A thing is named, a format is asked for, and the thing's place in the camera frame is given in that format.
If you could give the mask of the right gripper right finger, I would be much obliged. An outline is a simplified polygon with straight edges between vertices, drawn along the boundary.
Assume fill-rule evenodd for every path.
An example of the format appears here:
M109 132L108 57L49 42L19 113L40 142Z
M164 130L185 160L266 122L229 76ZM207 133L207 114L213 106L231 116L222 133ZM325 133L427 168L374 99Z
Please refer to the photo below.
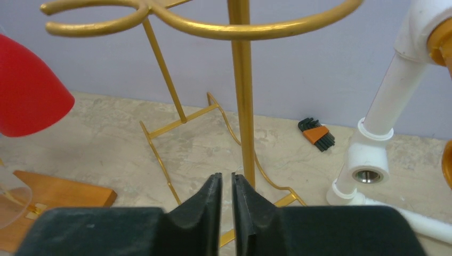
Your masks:
M238 255L425 255L391 207L277 207L243 175L231 180Z

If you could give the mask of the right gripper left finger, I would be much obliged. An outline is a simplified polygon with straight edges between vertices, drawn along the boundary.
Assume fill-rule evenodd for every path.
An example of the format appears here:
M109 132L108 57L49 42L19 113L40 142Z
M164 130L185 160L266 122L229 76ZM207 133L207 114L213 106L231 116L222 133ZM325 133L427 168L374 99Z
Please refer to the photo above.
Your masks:
M222 174L170 212L159 207L60 207L46 211L17 255L218 255Z

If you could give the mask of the gold swirl wine glass rack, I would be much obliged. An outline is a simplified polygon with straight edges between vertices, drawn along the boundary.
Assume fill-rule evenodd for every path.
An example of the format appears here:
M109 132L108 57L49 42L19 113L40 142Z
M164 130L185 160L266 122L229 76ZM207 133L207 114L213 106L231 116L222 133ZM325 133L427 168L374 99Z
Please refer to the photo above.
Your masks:
M117 198L111 188L28 171L12 173L30 187L32 199L26 212L1 229L1 251L5 252L17 250L34 221L45 211L56 207L110 207Z

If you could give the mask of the clear stemmed glass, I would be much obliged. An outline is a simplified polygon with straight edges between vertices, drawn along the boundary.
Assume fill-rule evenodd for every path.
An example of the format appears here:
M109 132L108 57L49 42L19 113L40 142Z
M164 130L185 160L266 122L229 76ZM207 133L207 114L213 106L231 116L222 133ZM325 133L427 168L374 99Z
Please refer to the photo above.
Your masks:
M31 199L30 187L1 165L1 229L26 212Z

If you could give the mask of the gold tall wire rack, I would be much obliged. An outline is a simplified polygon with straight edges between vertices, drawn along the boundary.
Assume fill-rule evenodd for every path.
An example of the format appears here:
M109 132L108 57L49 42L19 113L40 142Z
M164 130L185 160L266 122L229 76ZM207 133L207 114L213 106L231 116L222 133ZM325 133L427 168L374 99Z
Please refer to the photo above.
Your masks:
M48 22L46 31L54 36L62 37L95 37L118 33L138 25L143 25L148 41L154 52L160 71L171 94L179 119L152 132L145 131L148 142L170 130L187 123L220 105L211 95L207 95L208 106L191 115L184 113L176 89L168 72L162 52L148 19L155 15L167 25L202 38L225 40L231 42L235 91L238 107L240 134L234 135L234 141L240 145L246 180L255 185L256 171L262 171L254 147L254 116L252 89L251 42L266 39L292 37L309 33L336 23L354 12L361 1L343 1L330 10L294 20L252 25L249 15L249 1L228 1L229 23L215 25L202 23L178 16L170 11L170 7L179 5L179 1L53 1L41 5L40 10L46 15L94 6L124 6L134 8L134 12L123 18L86 24L64 24Z

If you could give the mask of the red plastic goblet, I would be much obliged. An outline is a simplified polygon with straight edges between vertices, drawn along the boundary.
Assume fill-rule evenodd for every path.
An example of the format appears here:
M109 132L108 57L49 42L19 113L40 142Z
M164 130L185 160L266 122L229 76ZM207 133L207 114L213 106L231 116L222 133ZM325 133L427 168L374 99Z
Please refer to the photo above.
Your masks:
M63 119L74 96L31 50L1 35L1 134L24 137Z

